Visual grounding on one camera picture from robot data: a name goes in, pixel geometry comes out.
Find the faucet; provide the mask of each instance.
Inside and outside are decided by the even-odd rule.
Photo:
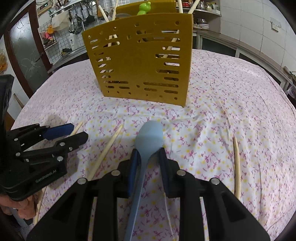
[[[83,31],[85,31],[85,27],[84,27],[84,23],[83,23],[82,18],[76,15],[76,16],[74,16],[74,17],[72,18],[72,20],[71,20],[71,26],[70,26],[70,28],[69,28],[69,32],[70,32],[71,34],[75,33],[75,29],[74,29],[74,20],[75,20],[76,18],[77,18],[77,21],[81,22],[82,29],[83,29]]]

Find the human hand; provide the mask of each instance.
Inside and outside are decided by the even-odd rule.
[[[36,215],[34,207],[34,197],[30,196],[23,201],[16,202],[11,200],[7,195],[0,194],[0,207],[2,211],[11,215],[10,207],[18,209],[17,214],[20,218],[31,219]]]

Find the pink flower pattern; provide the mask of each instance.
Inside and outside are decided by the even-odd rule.
[[[89,60],[58,70],[36,91],[14,128],[33,123],[77,125],[83,121],[79,132],[89,134],[86,144],[69,154],[68,174],[47,187],[39,219],[79,177],[87,175],[119,125],[124,123],[124,128],[96,178],[130,157],[139,129],[149,120],[162,123],[168,158],[178,161],[180,168],[196,178],[219,178],[232,192],[235,135],[241,162],[240,201],[272,240],[279,235],[296,209],[295,108],[260,67],[203,50],[192,52],[185,108],[104,97]],[[42,141],[33,148],[52,144]],[[120,240],[130,206],[131,199],[118,200]],[[177,240],[179,208],[178,199],[165,197],[159,165],[152,158],[146,170],[133,240]],[[203,205],[202,211],[207,231]]]

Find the spoon head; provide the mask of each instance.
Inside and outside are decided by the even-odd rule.
[[[146,122],[135,140],[135,147],[140,153],[142,164],[147,164],[149,158],[163,146],[163,127],[160,122]]]

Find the spoon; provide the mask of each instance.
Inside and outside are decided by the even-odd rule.
[[[138,150],[141,156],[141,169],[134,198],[132,202],[131,212],[128,218],[128,224],[126,227],[126,234],[124,241],[131,241],[133,236],[133,229],[139,209],[141,191],[145,179],[146,167],[149,158],[157,152],[163,146],[163,127],[160,122],[148,121],[146,122],[139,133],[136,136],[135,148]]]

